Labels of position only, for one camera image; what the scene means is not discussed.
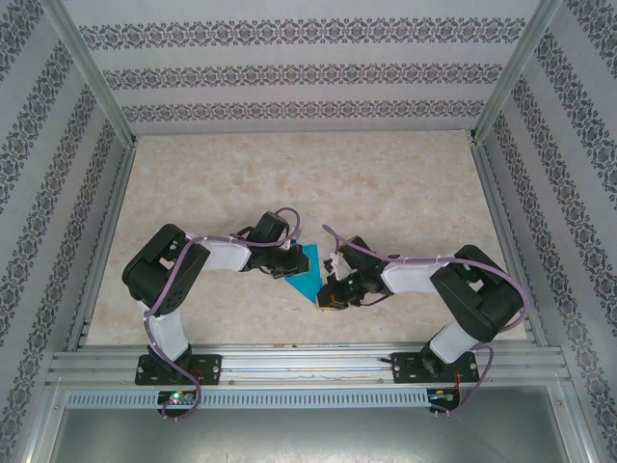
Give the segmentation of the blue paper sheet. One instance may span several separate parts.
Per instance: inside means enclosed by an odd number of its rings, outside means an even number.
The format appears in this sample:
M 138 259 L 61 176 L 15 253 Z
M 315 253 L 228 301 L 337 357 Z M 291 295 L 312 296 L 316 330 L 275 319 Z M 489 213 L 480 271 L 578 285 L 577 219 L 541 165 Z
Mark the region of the blue paper sheet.
M 308 272 L 285 277 L 284 279 L 307 298 L 313 306 L 317 306 L 317 294 L 323 286 L 318 246 L 316 244 L 305 245 L 303 247 L 303 254 L 308 258 Z

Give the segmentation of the grey metal sheet panel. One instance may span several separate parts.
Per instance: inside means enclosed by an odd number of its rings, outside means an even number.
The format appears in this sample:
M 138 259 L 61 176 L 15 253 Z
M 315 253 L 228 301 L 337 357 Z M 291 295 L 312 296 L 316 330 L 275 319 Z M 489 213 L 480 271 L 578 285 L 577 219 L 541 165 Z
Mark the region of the grey metal sheet panel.
M 117 393 L 57 391 L 30 463 L 601 463 L 566 387 L 487 387 L 459 412 L 421 407 L 201 410 L 165 422 Z

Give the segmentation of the wide grooved aluminium rail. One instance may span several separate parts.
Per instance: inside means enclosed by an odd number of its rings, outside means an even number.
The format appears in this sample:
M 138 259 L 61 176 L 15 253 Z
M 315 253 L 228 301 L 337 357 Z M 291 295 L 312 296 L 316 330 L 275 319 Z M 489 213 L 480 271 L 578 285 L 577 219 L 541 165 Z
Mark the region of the wide grooved aluminium rail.
M 391 367 L 381 360 L 393 352 L 418 351 L 414 343 L 227 344 L 196 345 L 197 354 L 222 357 L 224 388 L 342 388 L 390 386 Z M 479 351 L 487 368 L 485 385 L 547 386 L 570 384 L 572 374 L 559 347 L 532 341 L 498 340 L 495 353 Z M 142 346 L 85 346 L 53 354 L 44 377 L 47 388 L 112 390 L 134 384 Z

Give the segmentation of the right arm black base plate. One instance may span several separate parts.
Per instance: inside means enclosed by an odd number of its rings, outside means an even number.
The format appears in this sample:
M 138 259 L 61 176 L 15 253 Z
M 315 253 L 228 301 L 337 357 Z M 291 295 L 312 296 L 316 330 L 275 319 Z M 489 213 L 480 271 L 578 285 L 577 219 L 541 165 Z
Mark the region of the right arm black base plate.
M 395 352 L 390 356 L 393 381 L 396 384 L 477 382 L 479 370 L 475 355 L 468 351 L 454 363 L 447 364 L 432 353 Z

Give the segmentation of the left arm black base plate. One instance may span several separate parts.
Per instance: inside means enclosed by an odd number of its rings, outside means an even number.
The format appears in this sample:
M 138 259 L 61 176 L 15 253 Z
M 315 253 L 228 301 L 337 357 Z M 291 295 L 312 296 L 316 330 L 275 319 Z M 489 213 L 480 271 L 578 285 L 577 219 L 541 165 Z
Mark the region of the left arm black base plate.
M 187 354 L 176 364 L 204 386 L 216 386 L 220 381 L 222 357 L 214 354 Z M 191 380 L 172 368 L 158 355 L 149 353 L 139 358 L 135 373 L 138 386 L 189 385 Z

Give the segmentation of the aluminium side rail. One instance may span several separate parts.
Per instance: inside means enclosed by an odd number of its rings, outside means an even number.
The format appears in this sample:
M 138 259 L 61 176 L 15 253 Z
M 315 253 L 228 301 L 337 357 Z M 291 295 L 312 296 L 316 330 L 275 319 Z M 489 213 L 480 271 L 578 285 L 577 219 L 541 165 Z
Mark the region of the aluminium side rail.
M 532 297 L 532 290 L 529 287 L 528 280 L 523 269 L 523 262 L 516 246 L 515 236 L 512 233 L 506 208 L 501 200 L 496 179 L 491 169 L 486 152 L 482 146 L 473 141 L 469 143 L 469 148 L 496 230 L 496 236 L 504 258 L 505 266 L 510 274 L 522 285 L 530 301 L 524 326 L 530 330 L 532 333 L 532 338 L 537 345 L 543 347 L 549 346 L 550 343 L 546 339 L 541 320 L 537 313 L 534 299 Z
M 116 170 L 87 267 L 86 279 L 76 300 L 75 310 L 63 347 L 64 351 L 74 351 L 80 346 L 83 327 L 94 313 L 138 146 L 139 139 L 136 138 L 131 146 L 124 151 Z

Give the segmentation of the aluminium frame post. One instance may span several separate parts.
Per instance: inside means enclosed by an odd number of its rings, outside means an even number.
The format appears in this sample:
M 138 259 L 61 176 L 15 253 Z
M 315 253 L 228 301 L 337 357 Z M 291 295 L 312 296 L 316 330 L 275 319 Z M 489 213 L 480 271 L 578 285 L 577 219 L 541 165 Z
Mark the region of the aluminium frame post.
M 73 62 L 77 65 L 85 82 L 94 93 L 106 118 L 125 147 L 133 146 L 136 135 L 133 133 L 126 116 L 121 110 L 102 70 L 93 53 L 84 40 L 79 28 L 70 15 L 65 0 L 39 0 L 45 15 L 64 43 Z
M 563 0 L 539 0 L 537 8 L 498 78 L 477 123 L 469 132 L 469 140 L 473 144 L 478 144 L 487 136 L 512 88 L 523 73 L 537 43 L 545 34 L 562 3 Z

